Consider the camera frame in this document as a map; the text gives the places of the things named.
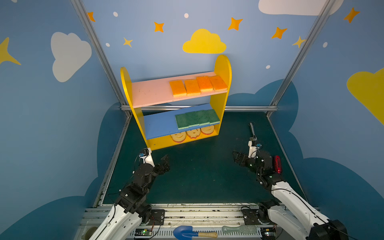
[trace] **dark green mat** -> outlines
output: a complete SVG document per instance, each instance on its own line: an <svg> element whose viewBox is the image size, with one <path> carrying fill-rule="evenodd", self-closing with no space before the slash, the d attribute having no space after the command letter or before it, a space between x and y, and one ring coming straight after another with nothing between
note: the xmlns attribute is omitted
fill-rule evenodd
<svg viewBox="0 0 384 240"><path fill-rule="evenodd" d="M147 202L154 203L235 203L262 202L273 196L256 180L255 173L235 164L232 151L248 153L251 137L249 122L255 122L255 133L263 150L282 160L283 176L300 195L302 192L280 149L273 130L261 112L225 112L220 134L173 147L155 150L155 164L169 154L170 171L158 176ZM131 120L107 194L116 193L132 176L133 163L139 151L145 148L144 140L134 119ZM111 204L117 194L104 199Z"/></svg>

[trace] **pink shelf board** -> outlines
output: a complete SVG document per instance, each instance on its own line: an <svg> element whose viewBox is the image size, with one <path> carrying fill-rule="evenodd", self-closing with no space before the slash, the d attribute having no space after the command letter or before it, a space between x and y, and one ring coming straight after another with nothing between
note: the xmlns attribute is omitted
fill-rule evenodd
<svg viewBox="0 0 384 240"><path fill-rule="evenodd" d="M171 78L161 78L155 80L141 81L132 83L132 98L133 98L133 108L140 108L145 106L151 106L161 103L170 103L185 99L199 98L204 96L210 96L214 94L226 93L227 91L210 91L201 93L198 96L185 96L180 98L174 98L172 94L171 87L169 85L170 81L174 80L188 80L196 79L199 76L216 76L215 72L207 73L196 73L191 75L177 76Z"/></svg>

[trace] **yellow shelf bottom board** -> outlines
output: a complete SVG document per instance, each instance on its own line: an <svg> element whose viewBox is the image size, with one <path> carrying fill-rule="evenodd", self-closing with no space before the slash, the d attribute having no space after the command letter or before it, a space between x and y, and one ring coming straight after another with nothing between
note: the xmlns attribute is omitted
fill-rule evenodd
<svg viewBox="0 0 384 240"><path fill-rule="evenodd" d="M161 148L165 148L165 147L175 146L175 145L183 144L183 143L186 143L186 142L193 142L193 141L196 141L196 140L200 140L200 139L204 139L204 138L208 138L208 137L213 137L213 136L217 136L217 135L218 134L217 134L216 129L215 129L214 132L212 134L210 134L210 135L205 135L203 133L200 133L200 136L198 136L197 138L194 138L194 139L191 139L187 135L187 137L185 138L184 142L180 142L180 143L177 143L177 142L173 141L171 136L157 137L157 138L149 139L147 141L148 141L149 147L153 151L153 150L156 150L156 149L161 149Z"/></svg>

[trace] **blue shovel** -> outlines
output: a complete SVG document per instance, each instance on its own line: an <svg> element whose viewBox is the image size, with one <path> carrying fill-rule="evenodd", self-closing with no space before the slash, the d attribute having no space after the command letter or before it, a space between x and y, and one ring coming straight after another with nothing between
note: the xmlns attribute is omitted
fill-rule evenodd
<svg viewBox="0 0 384 240"><path fill-rule="evenodd" d="M179 226L173 230L173 235L178 240L192 240L192 237L217 238L217 232L194 232L192 226Z"/></svg>

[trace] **blue shelf board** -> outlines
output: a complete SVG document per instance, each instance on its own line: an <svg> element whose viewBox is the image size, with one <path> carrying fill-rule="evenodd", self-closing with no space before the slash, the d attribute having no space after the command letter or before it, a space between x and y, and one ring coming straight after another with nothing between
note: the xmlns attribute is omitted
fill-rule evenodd
<svg viewBox="0 0 384 240"><path fill-rule="evenodd" d="M171 134L185 132L193 129L198 129L201 127L212 126L212 124L207 124L203 126L194 126L185 129L178 129L175 115L183 114L188 112L200 111L200 110L209 110L212 109L211 104L203 104L188 108L182 108L178 110L172 110L163 113L156 113L151 115L144 116L144 128L145 136L147 139L153 139L157 137L164 137Z"/></svg>

